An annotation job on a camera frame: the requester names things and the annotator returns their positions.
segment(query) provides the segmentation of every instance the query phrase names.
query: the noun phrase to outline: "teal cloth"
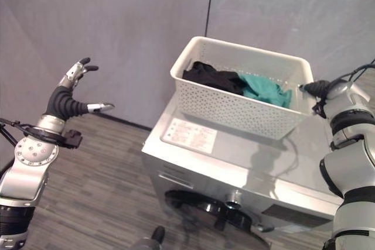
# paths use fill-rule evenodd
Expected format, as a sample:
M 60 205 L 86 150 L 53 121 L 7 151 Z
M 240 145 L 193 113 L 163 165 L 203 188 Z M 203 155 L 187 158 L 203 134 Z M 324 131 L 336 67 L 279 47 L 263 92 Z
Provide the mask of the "teal cloth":
M 292 90 L 284 92 L 278 84 L 266 77 L 242 73 L 238 76 L 247 83 L 243 89 L 245 97 L 289 108 Z

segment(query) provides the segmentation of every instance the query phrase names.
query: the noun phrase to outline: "front-loading washing machine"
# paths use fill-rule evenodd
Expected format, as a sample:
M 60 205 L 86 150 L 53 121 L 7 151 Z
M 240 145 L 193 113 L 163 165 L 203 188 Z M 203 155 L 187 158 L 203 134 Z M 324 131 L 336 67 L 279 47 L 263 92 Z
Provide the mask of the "front-loading washing machine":
M 330 229 L 342 200 L 319 171 L 329 134 L 311 117 L 275 141 L 185 115 L 173 97 L 142 158 L 164 212 L 262 249 L 281 235 Z

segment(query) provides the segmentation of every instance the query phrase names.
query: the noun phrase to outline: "clothing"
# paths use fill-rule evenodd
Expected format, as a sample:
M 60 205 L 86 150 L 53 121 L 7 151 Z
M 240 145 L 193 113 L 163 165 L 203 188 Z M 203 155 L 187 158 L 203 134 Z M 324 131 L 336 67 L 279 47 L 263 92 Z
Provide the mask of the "clothing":
M 182 78 L 284 108 L 289 108 L 292 97 L 291 90 L 283 92 L 278 84 L 268 78 L 217 71 L 200 61 L 194 62 L 191 70 L 184 70 Z
M 278 84 L 266 77 L 251 74 L 239 74 L 239 76 L 247 84 L 243 89 L 245 97 L 289 108 L 292 90 L 284 92 Z
M 200 61 L 194 62 L 191 70 L 184 70 L 182 78 L 238 95 L 243 95 L 243 88 L 247 85 L 237 73 L 217 71 L 209 64 Z

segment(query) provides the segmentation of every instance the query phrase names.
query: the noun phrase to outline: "laundry basket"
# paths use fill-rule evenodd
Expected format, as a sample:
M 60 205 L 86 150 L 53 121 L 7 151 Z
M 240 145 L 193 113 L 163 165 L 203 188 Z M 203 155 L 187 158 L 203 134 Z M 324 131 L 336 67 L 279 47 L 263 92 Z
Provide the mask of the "laundry basket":
M 182 78 L 195 61 L 216 70 L 264 76 L 292 90 L 290 109 L 232 94 Z M 298 90 L 313 82 L 309 63 L 301 58 L 224 42 L 193 37 L 171 69 L 178 107 L 186 114 L 271 139 L 281 139 L 312 114 L 315 100 Z

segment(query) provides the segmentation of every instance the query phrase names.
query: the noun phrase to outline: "washing machine door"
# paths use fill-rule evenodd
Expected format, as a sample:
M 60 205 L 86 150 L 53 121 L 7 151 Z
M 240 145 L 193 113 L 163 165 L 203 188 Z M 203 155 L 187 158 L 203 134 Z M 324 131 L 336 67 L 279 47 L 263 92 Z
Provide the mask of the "washing machine door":
M 165 193 L 167 205 L 175 210 L 190 230 L 201 227 L 214 229 L 236 244 L 247 249 L 269 249 L 270 244 L 252 232 L 253 220 L 242 211 L 228 208 L 222 201 L 184 190 L 170 190 Z

